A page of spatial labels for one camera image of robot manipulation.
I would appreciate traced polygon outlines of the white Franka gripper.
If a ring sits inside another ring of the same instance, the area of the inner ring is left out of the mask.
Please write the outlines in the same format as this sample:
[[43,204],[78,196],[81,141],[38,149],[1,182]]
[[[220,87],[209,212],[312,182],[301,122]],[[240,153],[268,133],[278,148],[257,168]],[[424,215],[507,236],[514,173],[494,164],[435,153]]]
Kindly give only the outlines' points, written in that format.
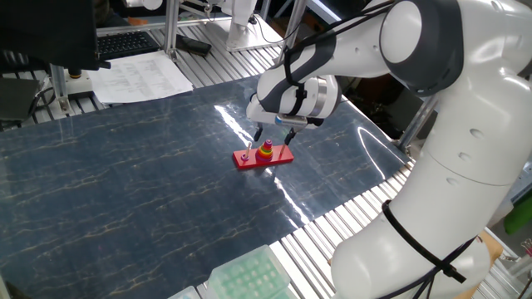
[[[254,134],[254,141],[258,142],[262,132],[263,132],[263,125],[270,124],[273,125],[275,123],[275,117],[277,116],[276,113],[273,112],[267,112],[260,104],[259,98],[256,94],[253,94],[251,96],[250,102],[246,108],[246,115],[247,117],[253,121],[254,123],[257,123],[257,129]],[[288,146],[291,142],[291,140],[295,137],[297,132],[294,128],[292,128],[286,135],[284,139],[284,144]]]

